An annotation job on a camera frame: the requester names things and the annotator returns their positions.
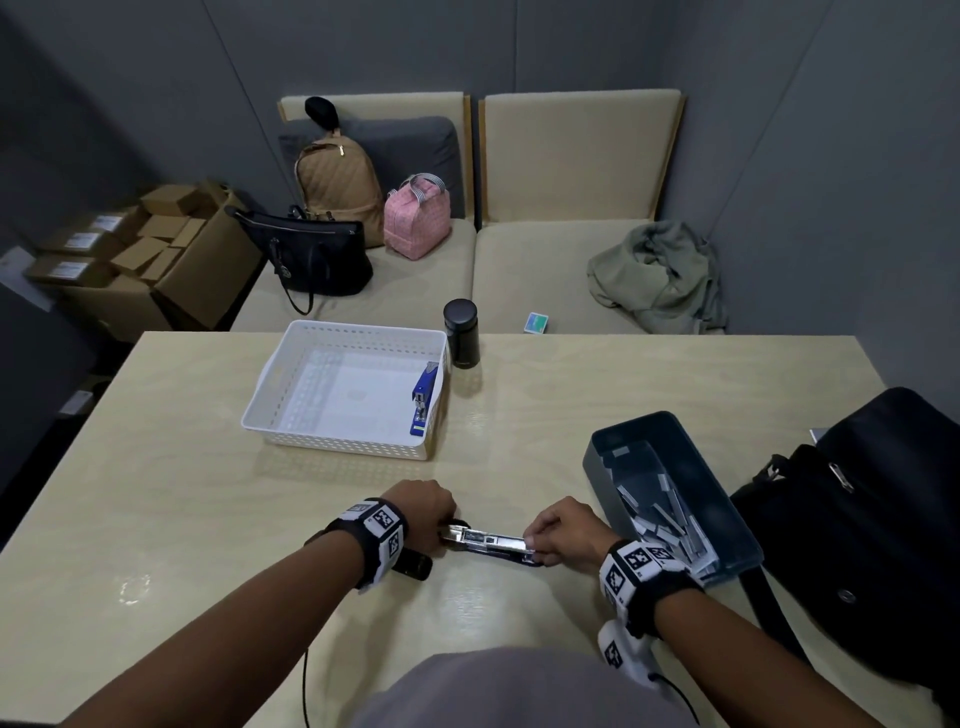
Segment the person's left hand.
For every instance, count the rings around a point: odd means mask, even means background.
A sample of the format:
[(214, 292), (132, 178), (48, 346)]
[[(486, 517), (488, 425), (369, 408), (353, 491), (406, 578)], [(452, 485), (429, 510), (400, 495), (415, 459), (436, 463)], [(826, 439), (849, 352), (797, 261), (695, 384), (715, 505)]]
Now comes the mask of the person's left hand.
[(444, 549), (438, 538), (438, 491), (449, 490), (436, 480), (401, 480), (381, 495), (406, 519), (405, 547), (426, 556)]

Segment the black stapler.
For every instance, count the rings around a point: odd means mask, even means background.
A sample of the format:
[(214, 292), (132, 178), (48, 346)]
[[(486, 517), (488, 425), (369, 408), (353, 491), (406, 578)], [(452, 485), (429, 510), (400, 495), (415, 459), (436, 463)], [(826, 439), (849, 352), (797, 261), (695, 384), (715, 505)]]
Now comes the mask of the black stapler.
[(527, 547), (522, 537), (477, 530), (461, 519), (453, 519), (443, 525), (438, 536), (452, 551), (484, 555), (531, 568), (542, 566), (534, 550)]

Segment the person's left forearm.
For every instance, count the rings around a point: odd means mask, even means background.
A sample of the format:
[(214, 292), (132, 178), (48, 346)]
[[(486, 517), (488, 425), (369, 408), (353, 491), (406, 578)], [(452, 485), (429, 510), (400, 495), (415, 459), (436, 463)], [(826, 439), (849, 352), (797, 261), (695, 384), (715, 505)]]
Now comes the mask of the person's left forearm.
[(363, 574), (351, 534), (320, 536), (166, 639), (59, 728), (242, 728)]

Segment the black shoulder bag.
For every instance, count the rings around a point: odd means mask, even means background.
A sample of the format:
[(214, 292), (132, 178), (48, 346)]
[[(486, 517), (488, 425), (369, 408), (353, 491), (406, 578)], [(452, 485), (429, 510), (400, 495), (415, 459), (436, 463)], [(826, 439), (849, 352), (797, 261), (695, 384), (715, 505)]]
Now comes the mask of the black shoulder bag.
[(890, 388), (731, 500), (834, 643), (960, 726), (960, 423)]

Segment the blue stapler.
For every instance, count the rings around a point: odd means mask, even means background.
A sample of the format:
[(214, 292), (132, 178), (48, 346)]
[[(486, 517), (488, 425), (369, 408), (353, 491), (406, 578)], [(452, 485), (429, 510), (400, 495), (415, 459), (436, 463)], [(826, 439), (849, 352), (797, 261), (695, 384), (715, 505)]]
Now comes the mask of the blue stapler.
[(412, 390), (414, 415), (410, 426), (412, 436), (426, 436), (427, 419), (439, 370), (440, 362), (428, 361), (414, 384)]

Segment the pile of silver staple strips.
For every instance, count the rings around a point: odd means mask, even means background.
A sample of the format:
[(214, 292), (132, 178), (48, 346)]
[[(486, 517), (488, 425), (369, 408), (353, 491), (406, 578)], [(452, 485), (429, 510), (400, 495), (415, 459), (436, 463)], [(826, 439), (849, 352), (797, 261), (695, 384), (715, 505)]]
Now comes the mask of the pile of silver staple strips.
[(604, 459), (636, 535), (660, 544), (702, 582), (718, 574), (719, 557), (651, 445), (614, 448)]

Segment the person's grey shirt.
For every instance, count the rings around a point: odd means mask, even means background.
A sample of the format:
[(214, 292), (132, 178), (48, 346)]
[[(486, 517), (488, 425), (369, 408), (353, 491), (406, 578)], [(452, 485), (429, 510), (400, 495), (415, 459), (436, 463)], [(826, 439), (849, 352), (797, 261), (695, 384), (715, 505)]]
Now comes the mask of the person's grey shirt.
[(595, 657), (531, 647), (432, 656), (349, 728), (697, 728), (689, 709)]

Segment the white plastic basket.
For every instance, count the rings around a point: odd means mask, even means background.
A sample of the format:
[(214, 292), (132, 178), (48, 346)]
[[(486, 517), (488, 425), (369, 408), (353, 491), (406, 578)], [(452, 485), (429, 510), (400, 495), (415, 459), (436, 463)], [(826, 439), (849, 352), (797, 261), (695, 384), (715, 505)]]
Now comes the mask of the white plastic basket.
[[(412, 390), (428, 361), (438, 361), (439, 371), (427, 429), (412, 436)], [(449, 373), (444, 331), (294, 320), (240, 424), (274, 445), (426, 461)]]

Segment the black tumbler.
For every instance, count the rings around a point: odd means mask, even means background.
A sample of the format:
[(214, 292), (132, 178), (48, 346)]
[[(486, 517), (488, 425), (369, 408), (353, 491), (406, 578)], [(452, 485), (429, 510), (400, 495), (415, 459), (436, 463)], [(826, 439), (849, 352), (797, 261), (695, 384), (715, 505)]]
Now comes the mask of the black tumbler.
[(459, 369), (473, 369), (481, 358), (478, 310), (468, 298), (450, 300), (442, 310), (451, 363)]

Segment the beige sofa seat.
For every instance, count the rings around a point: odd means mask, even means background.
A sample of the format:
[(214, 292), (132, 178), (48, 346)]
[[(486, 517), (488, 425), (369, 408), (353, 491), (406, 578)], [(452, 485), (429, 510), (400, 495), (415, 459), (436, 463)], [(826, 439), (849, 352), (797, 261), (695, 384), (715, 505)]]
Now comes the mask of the beige sofa seat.
[(465, 216), (452, 217), (451, 232), (418, 260), (379, 247), (367, 250), (373, 267), (368, 285), (350, 297), (317, 297), (303, 316), (292, 307), (273, 265), (267, 262), (231, 325), (234, 333), (282, 333), (308, 318), (325, 322), (439, 330), (453, 299), (473, 295), (476, 224), (472, 99), (463, 91), (326, 95), (340, 120), (442, 116), (456, 129), (461, 150)]
[(512, 93), (478, 104), (482, 334), (641, 334), (598, 303), (587, 267), (655, 218), (686, 97), (677, 89)]

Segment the green crumpled jacket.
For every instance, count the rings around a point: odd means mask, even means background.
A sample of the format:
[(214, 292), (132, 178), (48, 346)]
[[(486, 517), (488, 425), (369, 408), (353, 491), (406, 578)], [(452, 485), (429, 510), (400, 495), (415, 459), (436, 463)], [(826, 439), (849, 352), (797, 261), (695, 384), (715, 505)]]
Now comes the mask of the green crumpled jacket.
[(586, 264), (590, 295), (646, 334), (725, 334), (714, 246), (680, 221), (640, 224)]

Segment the pink lunch bag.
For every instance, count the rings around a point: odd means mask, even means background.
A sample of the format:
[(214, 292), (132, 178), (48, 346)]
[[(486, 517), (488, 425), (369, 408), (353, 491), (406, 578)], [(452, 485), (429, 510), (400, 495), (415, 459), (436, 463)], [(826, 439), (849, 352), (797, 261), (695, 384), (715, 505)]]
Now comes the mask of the pink lunch bag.
[(417, 261), (451, 232), (450, 191), (431, 173), (418, 173), (391, 189), (385, 200), (383, 237), (387, 248)]

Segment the grey cushion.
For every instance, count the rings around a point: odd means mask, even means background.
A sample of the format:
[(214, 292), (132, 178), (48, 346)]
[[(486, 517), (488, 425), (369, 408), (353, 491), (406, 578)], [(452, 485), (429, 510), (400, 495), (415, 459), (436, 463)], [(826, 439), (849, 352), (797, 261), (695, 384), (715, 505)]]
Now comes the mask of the grey cushion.
[(466, 216), (461, 150), (453, 122), (443, 116), (400, 119), (345, 118), (341, 130), (358, 142), (373, 165), (382, 193), (415, 173), (440, 178), (449, 194), (451, 216)]

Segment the pile of small cardboard boxes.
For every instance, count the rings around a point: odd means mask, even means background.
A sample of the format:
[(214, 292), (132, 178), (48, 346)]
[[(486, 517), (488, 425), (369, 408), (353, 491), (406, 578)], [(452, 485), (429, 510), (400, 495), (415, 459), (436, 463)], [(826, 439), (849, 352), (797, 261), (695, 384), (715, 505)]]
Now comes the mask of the pile of small cardboard boxes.
[(118, 278), (154, 286), (229, 196), (209, 180), (163, 184), (125, 207), (85, 214), (40, 244), (24, 276), (49, 289), (102, 289)]

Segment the white paper sheet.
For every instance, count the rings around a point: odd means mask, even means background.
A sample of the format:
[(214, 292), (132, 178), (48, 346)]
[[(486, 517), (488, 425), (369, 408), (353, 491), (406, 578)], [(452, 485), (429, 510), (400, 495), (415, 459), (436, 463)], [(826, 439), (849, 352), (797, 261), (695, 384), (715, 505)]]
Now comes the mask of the white paper sheet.
[(36, 258), (20, 246), (12, 246), (0, 255), (0, 285), (44, 312), (51, 312), (56, 301), (26, 277)]

